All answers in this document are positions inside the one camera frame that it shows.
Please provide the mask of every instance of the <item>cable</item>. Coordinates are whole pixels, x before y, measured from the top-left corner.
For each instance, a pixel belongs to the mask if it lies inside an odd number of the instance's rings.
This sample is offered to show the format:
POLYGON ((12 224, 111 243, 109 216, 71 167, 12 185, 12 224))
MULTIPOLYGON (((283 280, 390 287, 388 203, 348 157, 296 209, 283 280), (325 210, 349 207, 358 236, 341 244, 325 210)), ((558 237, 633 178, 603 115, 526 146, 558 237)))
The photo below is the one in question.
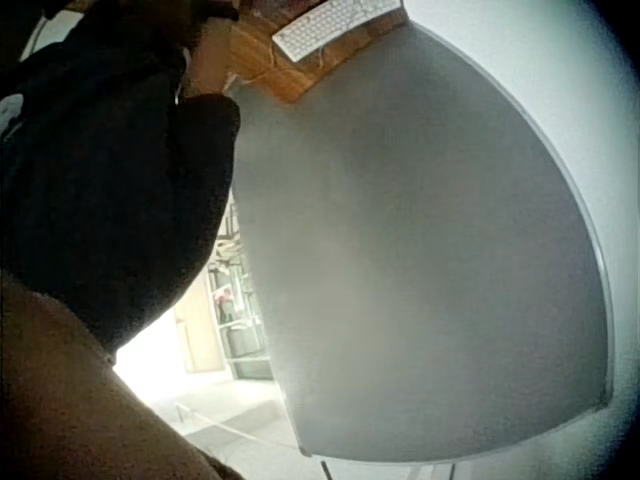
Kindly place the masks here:
POLYGON ((281 443, 281 442, 263 440, 261 438, 254 437, 253 435, 250 435, 248 433, 241 432, 240 430, 236 430, 235 428, 229 427, 228 425, 224 425, 224 424, 219 423, 219 422, 214 422, 210 418, 205 417, 204 415, 192 410, 191 408, 187 407, 186 405, 184 405, 184 404, 182 404, 180 402, 175 402, 175 405, 176 405, 176 407, 182 408, 186 412, 189 412, 192 416, 196 417, 200 421, 202 421, 204 423, 207 423, 207 424, 209 424, 209 425, 211 425, 213 427, 218 427, 218 428, 220 428, 222 430, 226 430, 227 432, 234 433, 234 434, 238 435, 239 437, 244 437, 244 438, 247 438, 249 440, 253 440, 254 442, 262 443, 264 445, 268 445, 268 446, 271 446, 271 447, 288 448, 290 450, 295 450, 297 452, 300 451, 297 447, 294 447, 293 445, 288 445, 286 443, 281 443))
POLYGON ((36 30, 36 33, 33 37, 33 42, 31 43, 31 49, 29 50, 29 57, 31 55, 34 54, 34 52, 36 51, 36 46, 38 45, 38 40, 40 39, 40 35, 42 35, 42 31, 44 30, 45 25, 49 23, 49 20, 46 19, 46 17, 42 17, 40 19, 40 25, 38 25, 38 28, 36 30))

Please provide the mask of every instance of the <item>floor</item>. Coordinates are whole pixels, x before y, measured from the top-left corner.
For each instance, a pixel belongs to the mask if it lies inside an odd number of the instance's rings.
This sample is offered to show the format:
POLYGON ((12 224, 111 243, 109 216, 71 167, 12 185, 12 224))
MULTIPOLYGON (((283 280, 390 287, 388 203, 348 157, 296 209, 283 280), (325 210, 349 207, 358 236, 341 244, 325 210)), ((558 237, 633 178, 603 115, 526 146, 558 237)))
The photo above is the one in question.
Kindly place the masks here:
MULTIPOLYGON (((302 455, 275 382, 213 383, 149 403, 189 442, 247 480, 327 480, 320 459, 302 455)), ((332 480, 430 480, 431 467, 327 460, 332 480)))

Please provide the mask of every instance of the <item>shelf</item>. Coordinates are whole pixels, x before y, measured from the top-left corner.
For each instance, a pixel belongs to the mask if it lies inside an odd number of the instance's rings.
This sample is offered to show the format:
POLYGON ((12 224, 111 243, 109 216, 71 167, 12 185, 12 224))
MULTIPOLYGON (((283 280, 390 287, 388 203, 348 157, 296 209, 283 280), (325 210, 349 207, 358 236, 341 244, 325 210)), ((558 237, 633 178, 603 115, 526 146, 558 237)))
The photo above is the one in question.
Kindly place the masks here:
POLYGON ((231 328, 231 327, 239 327, 239 326, 243 326, 247 328, 253 327, 253 325, 250 324, 247 320, 234 320, 233 322, 218 324, 218 329, 222 330, 223 328, 231 328))

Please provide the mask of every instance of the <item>wooden desk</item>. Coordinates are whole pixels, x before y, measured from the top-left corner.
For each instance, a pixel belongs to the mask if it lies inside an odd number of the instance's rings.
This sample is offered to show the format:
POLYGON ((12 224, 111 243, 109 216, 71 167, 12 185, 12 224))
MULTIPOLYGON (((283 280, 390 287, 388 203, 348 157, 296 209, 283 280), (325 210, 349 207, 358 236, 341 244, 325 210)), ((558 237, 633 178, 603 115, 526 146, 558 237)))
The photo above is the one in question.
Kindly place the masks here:
MULTIPOLYGON (((231 39, 231 71, 238 75, 239 81, 284 103, 295 103, 336 67, 407 22, 406 12, 399 9, 354 28, 298 63, 289 61, 273 44, 271 36, 322 1, 242 2, 241 19, 231 39)), ((90 0, 76 0, 68 8, 84 11, 90 3, 90 0)))

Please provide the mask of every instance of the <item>keyboard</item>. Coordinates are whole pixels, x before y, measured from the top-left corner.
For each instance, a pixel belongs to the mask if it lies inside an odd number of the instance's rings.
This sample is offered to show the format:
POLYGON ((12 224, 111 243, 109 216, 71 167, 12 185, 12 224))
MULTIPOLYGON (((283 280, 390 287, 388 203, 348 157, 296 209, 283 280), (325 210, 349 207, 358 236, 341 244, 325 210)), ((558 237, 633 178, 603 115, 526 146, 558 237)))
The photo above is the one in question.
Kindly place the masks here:
POLYGON ((358 25, 401 7, 401 0, 327 0, 272 39, 293 62, 298 62, 358 25))

